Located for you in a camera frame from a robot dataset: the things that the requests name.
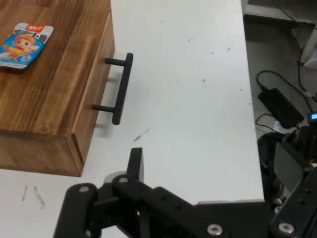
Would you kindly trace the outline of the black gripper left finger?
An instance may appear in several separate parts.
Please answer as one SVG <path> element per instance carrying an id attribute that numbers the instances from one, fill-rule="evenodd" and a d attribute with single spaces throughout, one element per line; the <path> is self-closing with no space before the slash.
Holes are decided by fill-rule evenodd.
<path id="1" fill-rule="evenodd" d="M 116 226 L 130 238 L 228 238 L 227 225 L 162 187 L 141 181 L 143 150 L 133 148 L 127 170 L 111 182 L 71 186 L 56 224 L 56 238 L 99 238 Z"/>

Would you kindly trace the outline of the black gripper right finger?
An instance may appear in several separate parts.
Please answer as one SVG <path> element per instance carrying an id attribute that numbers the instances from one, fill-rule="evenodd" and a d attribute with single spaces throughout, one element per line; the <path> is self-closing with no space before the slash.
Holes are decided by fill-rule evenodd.
<path id="1" fill-rule="evenodd" d="M 275 148 L 274 172 L 289 196 L 271 220 L 271 238 L 313 238 L 317 225 L 317 169 L 288 142 Z"/>

